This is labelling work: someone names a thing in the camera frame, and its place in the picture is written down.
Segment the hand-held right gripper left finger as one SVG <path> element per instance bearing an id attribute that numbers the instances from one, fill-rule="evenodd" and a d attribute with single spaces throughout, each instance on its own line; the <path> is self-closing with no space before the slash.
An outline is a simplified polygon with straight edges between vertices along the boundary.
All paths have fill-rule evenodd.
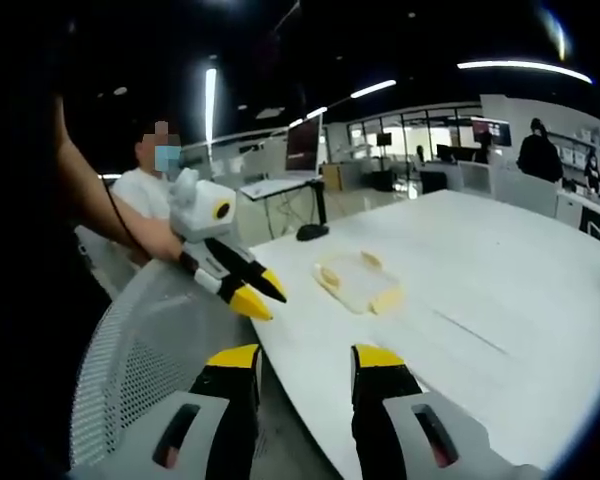
<path id="1" fill-rule="evenodd" d="M 258 438 L 261 347 L 209 358 L 189 391 L 176 391 L 127 430 L 116 451 L 71 479 L 248 479 Z"/>

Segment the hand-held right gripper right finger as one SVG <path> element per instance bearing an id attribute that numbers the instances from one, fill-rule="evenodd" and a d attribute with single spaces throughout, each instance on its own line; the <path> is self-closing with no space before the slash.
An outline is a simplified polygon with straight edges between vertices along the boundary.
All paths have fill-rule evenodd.
<path id="1" fill-rule="evenodd" d="M 542 479 L 496 453 L 486 428 L 377 346 L 351 347 L 352 436 L 365 479 Z"/>

